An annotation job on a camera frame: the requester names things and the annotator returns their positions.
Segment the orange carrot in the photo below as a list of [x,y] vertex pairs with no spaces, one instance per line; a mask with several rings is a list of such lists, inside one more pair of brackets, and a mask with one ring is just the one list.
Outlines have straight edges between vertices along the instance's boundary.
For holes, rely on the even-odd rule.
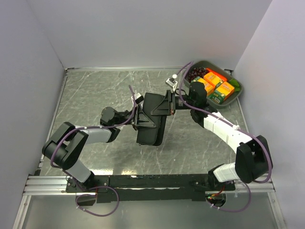
[[210,69],[210,68],[206,68],[206,70],[208,70],[209,72],[211,72],[211,73],[213,73],[213,74],[215,74],[215,75],[217,75],[219,78],[221,78],[223,81],[227,81],[227,78],[226,77],[224,77],[222,74],[220,74],[220,73],[218,73],[218,72],[216,72],[216,71],[214,71],[214,70],[212,70],[212,69]]

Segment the grey plastic tray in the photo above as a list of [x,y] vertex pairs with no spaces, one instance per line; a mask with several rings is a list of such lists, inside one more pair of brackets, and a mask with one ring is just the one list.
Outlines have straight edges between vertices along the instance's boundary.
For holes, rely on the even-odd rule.
[[[189,64],[187,64],[186,66],[186,70],[183,74],[183,82],[185,84],[186,87],[190,87],[190,82],[188,82],[188,80],[186,79],[187,73],[192,70],[193,68],[210,68],[220,74],[222,74],[224,77],[227,78],[227,82],[229,80],[231,80],[233,77],[226,72],[225,70],[221,69],[220,67],[216,66],[215,64],[209,62],[209,61],[197,61],[197,62],[191,62]],[[213,107],[215,107],[216,109],[222,109],[227,107],[228,105],[230,105],[233,101],[235,101],[238,96],[242,93],[244,87],[243,85],[239,82],[239,84],[241,85],[241,90],[239,92],[234,92],[233,94],[231,94],[230,97],[228,97],[222,104],[217,104],[214,101],[212,101],[210,99],[211,95],[209,97],[207,97],[207,101],[209,104],[211,104]]]

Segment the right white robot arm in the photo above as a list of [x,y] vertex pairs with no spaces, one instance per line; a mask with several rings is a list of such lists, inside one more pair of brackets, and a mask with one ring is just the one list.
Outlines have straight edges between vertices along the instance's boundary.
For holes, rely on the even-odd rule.
[[225,182],[231,180],[241,180],[247,184],[269,181],[273,163],[267,140],[261,135],[254,137],[226,120],[207,102],[207,91],[203,83],[192,82],[188,94],[182,95],[176,78],[177,75],[174,74],[166,80],[165,83],[171,89],[151,114],[170,116],[176,110],[189,109],[192,119],[198,125],[218,136],[236,154],[235,162],[210,170],[209,187],[219,190]]

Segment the black zippered tool case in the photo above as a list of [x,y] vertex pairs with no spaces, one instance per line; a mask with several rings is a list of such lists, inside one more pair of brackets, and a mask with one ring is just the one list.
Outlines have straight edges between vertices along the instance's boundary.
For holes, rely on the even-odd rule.
[[136,143],[144,146],[159,146],[163,142],[167,116],[153,116],[154,110],[164,99],[163,95],[145,93],[142,110],[144,114],[155,124],[155,127],[140,127]]

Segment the orange juice carton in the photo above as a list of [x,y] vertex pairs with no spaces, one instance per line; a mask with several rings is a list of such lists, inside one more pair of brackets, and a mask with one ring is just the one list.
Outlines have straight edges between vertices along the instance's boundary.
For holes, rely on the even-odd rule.
[[212,95],[212,93],[214,92],[214,87],[209,83],[207,82],[204,78],[201,78],[201,77],[196,77],[194,78],[191,82],[200,82],[204,85],[204,88],[207,92],[207,97],[209,97],[210,95]]
[[222,83],[212,93],[210,99],[217,104],[222,104],[235,91],[235,87],[228,82]]
[[211,86],[213,86],[214,89],[219,87],[222,83],[224,83],[224,80],[222,78],[220,78],[219,76],[217,76],[216,74],[214,74],[213,72],[207,73],[203,78]]

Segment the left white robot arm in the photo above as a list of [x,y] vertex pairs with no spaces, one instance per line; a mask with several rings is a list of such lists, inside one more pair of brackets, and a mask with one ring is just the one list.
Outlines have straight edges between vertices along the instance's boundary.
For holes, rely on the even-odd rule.
[[97,184],[95,175],[79,159],[86,144],[113,142],[123,125],[132,125],[138,131],[138,144],[152,146],[157,142],[160,119],[151,115],[158,102],[157,95],[133,94],[132,102],[130,111],[119,112],[105,107],[99,126],[75,126],[64,122],[42,147],[42,154],[50,160],[52,167],[73,178],[82,191],[92,190]]

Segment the dark red grapes bunch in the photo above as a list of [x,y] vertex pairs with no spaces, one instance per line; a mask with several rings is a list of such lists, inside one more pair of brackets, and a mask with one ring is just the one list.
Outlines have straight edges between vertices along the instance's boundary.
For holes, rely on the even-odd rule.
[[204,78],[207,73],[209,73],[209,71],[206,68],[193,68],[187,73],[186,79],[188,82],[191,82],[197,77]]

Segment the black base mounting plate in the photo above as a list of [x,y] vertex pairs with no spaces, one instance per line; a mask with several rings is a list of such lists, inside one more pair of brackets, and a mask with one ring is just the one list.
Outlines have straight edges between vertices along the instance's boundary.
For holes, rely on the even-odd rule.
[[205,201],[207,193],[234,191],[234,182],[219,183],[208,174],[96,175],[91,187],[68,179],[67,193],[96,194],[97,203],[112,201],[192,200]]

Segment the green leaf vegetable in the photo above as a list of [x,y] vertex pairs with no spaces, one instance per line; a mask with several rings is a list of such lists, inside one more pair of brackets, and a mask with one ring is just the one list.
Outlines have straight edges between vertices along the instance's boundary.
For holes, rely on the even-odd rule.
[[228,81],[228,83],[234,87],[235,92],[239,92],[241,90],[241,85],[236,79],[232,78],[231,80]]

